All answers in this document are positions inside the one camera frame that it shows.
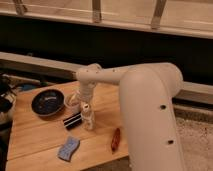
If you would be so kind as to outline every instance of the bottle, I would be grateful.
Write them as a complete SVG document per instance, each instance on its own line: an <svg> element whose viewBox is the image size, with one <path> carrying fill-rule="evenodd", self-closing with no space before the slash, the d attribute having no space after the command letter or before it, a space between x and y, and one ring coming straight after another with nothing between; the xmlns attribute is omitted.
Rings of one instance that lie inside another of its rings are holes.
<svg viewBox="0 0 213 171"><path fill-rule="evenodd" d="M81 111L81 101L77 98L76 94L70 94L65 98L65 106L71 110L72 115Z"/></svg>
<svg viewBox="0 0 213 171"><path fill-rule="evenodd" d="M83 104L81 111L81 118L83 121L83 126L86 130L90 131L94 129L95 115L90 104L88 103Z"/></svg>

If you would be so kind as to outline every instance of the shelf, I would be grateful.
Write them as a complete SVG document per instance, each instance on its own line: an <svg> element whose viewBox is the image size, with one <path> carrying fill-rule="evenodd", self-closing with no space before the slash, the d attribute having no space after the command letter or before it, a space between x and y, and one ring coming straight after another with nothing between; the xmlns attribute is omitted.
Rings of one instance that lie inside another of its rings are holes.
<svg viewBox="0 0 213 171"><path fill-rule="evenodd" d="M0 0L1 15L213 38L212 0Z"/></svg>

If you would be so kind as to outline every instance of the blue sponge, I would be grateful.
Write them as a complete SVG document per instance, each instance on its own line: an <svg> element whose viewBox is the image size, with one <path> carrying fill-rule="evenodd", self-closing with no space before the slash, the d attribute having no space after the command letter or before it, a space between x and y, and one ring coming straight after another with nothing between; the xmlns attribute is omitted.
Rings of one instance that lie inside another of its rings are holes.
<svg viewBox="0 0 213 171"><path fill-rule="evenodd" d="M58 151L58 158L70 161L72 154L78 149L79 145L80 140L68 137L66 144L62 145Z"/></svg>

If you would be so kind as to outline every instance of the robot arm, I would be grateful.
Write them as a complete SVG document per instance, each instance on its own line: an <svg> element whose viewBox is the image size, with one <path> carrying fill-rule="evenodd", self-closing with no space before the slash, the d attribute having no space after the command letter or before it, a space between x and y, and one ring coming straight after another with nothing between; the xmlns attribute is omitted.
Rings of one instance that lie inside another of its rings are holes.
<svg viewBox="0 0 213 171"><path fill-rule="evenodd" d="M182 85L170 63L101 69L92 64L76 73L78 97L92 99L98 82L119 85L119 99L133 171L185 171L171 98Z"/></svg>

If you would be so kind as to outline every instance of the wall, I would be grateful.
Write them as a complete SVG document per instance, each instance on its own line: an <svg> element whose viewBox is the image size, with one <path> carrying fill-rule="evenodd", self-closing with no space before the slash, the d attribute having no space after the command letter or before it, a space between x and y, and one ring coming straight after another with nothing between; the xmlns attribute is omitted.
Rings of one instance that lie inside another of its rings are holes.
<svg viewBox="0 0 213 171"><path fill-rule="evenodd" d="M213 84L210 39L0 16L0 51L104 67L172 62L186 81Z"/></svg>

